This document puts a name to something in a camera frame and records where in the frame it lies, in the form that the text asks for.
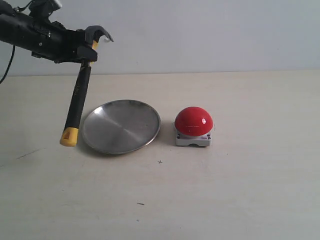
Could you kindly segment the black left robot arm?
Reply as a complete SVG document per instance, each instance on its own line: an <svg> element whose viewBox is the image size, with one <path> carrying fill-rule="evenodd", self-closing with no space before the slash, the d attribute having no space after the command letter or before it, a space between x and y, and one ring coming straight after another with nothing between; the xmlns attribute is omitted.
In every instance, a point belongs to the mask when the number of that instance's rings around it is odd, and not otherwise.
<svg viewBox="0 0 320 240"><path fill-rule="evenodd" d="M24 13L0 15L0 40L55 63L98 60L98 53L85 41L83 30L69 30L57 21L38 21Z"/></svg>

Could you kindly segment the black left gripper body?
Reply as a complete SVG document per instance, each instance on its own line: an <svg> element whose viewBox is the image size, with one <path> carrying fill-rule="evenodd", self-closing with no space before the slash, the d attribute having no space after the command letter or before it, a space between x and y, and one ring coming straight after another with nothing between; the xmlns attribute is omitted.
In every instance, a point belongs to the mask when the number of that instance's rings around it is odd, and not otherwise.
<svg viewBox="0 0 320 240"><path fill-rule="evenodd" d="M47 22L46 26L50 31L46 59L57 63L84 61L78 58L78 47L85 46L85 40L76 40L76 30L67 29L58 21Z"/></svg>

